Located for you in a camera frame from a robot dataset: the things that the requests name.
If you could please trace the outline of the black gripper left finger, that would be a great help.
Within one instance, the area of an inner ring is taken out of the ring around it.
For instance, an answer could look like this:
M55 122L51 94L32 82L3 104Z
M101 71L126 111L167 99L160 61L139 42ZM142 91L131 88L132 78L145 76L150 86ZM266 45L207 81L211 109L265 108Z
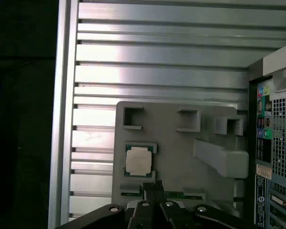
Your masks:
M134 207L108 204L58 226L60 229L156 229L157 183L143 184L143 199Z

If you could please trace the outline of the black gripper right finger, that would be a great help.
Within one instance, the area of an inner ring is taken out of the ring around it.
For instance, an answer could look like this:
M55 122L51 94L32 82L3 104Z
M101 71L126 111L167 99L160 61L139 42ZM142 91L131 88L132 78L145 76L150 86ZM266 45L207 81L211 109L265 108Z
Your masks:
M259 229L232 214L206 204L191 209L181 202L168 200L161 180L155 181L156 191L154 227L156 229Z

